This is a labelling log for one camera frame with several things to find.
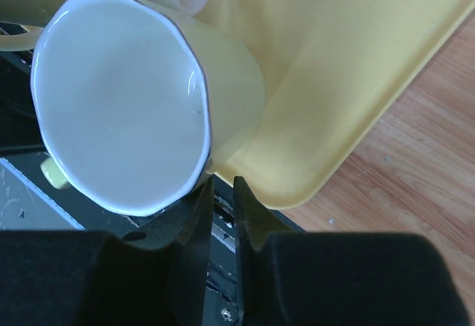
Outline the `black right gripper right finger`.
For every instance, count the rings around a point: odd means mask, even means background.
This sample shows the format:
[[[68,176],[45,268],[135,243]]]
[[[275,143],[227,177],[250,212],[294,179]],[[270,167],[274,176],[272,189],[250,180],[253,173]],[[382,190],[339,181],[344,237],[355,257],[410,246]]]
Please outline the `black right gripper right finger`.
[[[233,187],[242,325],[468,325],[438,250],[403,232],[296,232]]]

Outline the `white mug green handle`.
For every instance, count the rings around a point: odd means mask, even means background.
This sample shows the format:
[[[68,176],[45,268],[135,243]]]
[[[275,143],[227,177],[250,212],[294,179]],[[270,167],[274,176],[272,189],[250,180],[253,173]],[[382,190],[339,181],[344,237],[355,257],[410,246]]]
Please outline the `white mug green handle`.
[[[245,45],[148,0],[67,0],[36,43],[30,87],[69,184],[133,216],[159,212],[216,172],[266,102]]]

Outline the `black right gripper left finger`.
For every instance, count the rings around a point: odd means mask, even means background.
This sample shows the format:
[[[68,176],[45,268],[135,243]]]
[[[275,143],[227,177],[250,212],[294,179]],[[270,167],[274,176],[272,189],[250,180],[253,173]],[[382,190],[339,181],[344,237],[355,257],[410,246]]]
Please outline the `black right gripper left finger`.
[[[200,325],[214,183],[142,228],[3,231],[3,325]]]

